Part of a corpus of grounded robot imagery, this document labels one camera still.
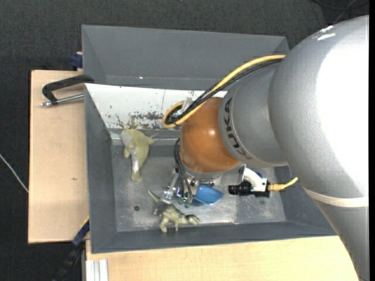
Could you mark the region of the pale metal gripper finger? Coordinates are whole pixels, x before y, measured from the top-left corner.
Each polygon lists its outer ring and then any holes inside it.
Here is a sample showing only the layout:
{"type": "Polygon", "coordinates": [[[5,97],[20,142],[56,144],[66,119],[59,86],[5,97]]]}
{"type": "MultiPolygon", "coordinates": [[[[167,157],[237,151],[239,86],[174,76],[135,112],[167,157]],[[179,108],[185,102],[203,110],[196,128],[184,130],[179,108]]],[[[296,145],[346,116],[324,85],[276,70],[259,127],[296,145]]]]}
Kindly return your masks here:
{"type": "Polygon", "coordinates": [[[169,205],[171,205],[170,201],[164,201],[160,199],[156,200],[156,206],[154,208],[153,215],[160,215],[169,205]]]}
{"type": "Polygon", "coordinates": [[[162,194],[162,197],[160,199],[161,203],[164,204],[172,204],[173,203],[173,197],[175,193],[174,187],[169,187],[164,193],[162,194]]]}

